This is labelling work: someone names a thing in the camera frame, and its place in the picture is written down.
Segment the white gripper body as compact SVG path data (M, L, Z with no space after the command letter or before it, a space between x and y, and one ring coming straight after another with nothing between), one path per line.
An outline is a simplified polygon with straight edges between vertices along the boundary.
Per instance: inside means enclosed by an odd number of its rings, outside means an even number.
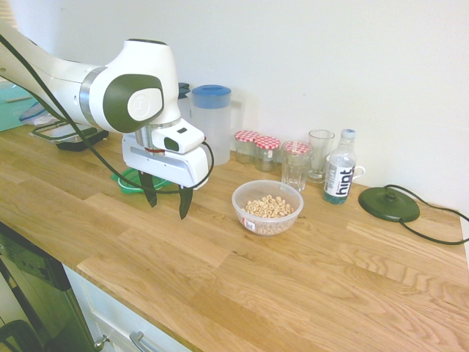
M197 189L208 179L208 160L202 147L196 147L183 154L168 150L164 153L151 153L137 143L134 133L128 133L122 138L122 153L128 167L184 188Z

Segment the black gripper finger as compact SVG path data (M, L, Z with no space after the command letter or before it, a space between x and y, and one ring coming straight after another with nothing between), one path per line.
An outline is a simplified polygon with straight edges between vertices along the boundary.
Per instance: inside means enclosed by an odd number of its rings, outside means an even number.
M193 199L193 189L183 186L179 186L179 195L180 195L180 218L184 219L191 207L191 202Z
M158 197L153 183L153 176L146 172L139 171L139 180L148 203L151 207L155 207L158 202Z

